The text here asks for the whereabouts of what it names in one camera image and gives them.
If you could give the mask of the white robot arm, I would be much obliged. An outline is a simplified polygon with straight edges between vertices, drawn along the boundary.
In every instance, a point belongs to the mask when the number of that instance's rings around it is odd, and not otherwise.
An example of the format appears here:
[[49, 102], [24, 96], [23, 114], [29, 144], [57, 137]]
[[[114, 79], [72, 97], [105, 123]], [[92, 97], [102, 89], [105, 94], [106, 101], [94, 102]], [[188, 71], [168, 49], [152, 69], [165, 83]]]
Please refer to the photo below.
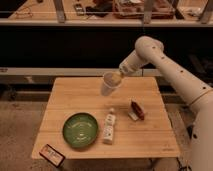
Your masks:
[[119, 64], [122, 76], [153, 64], [196, 114], [189, 166], [192, 171], [213, 171], [213, 88], [164, 54], [161, 41], [141, 36], [134, 50]]

